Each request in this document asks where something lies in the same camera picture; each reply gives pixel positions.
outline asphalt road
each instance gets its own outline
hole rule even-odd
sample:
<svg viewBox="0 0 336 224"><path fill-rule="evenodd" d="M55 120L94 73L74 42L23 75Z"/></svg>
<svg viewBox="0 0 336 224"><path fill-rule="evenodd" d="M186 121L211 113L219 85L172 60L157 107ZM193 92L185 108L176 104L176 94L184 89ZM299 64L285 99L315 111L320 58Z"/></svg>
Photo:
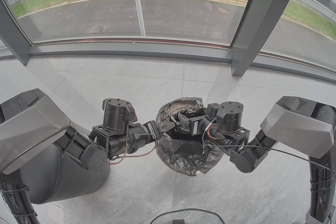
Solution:
<svg viewBox="0 0 336 224"><path fill-rule="evenodd" d="M141 0L146 36L230 44L244 7L210 0ZM36 12L19 19L33 42L67 37L140 36L135 0L91 0ZM336 70L336 43L280 19L264 51Z"/></svg>

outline black cable on floor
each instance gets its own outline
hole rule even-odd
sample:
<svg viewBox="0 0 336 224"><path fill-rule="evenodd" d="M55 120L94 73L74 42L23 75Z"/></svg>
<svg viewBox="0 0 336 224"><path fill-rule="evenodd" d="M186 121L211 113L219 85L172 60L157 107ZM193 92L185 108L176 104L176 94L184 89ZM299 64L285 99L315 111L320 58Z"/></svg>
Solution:
<svg viewBox="0 0 336 224"><path fill-rule="evenodd" d="M150 224L152 224L156 219L158 219L161 216L164 216L164 215L167 215L167 214L171 214L171 213L181 212L181 211L188 211L188 210L203 211L203 212L206 212L206 213L210 213L210 214L216 215L221 220L221 222L223 224L225 224L224 220L221 218L221 216L219 214L217 214L215 212L208 211L208 210L204 210L204 209L198 209L198 208L185 208L185 209L180 209L180 210L175 210L175 211L170 211L170 212L162 213L162 214L158 215L156 218L154 218L150 222Z"/></svg>

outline manhole cover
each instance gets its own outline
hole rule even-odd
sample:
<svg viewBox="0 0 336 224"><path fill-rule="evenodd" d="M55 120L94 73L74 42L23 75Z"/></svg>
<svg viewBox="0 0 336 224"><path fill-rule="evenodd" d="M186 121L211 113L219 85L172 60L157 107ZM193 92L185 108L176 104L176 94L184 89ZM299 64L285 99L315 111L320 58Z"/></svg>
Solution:
<svg viewBox="0 0 336 224"><path fill-rule="evenodd" d="M218 10L219 10L221 13L224 13L224 14L229 13L227 10L225 10L225 9L223 9L223 8L218 8Z"/></svg>
<svg viewBox="0 0 336 224"><path fill-rule="evenodd" d="M92 34L99 34L99 33L103 32L103 30L104 30L104 26L101 26L101 25L95 26L92 29Z"/></svg>

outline trash bag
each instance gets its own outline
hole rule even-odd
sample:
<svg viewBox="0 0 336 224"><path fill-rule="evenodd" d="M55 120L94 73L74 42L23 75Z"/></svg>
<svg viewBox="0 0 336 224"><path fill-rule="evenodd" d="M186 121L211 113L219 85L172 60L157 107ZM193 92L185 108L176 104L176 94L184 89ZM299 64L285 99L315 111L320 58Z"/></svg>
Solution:
<svg viewBox="0 0 336 224"><path fill-rule="evenodd" d="M172 121L176 126L163 133L157 143L157 155L166 166L179 173L196 176L200 171L206 174L221 160L223 151L205 146L201 135L191 136L179 122L179 112L188 118L206 115L202 98L184 97L163 105L156 122Z"/></svg>

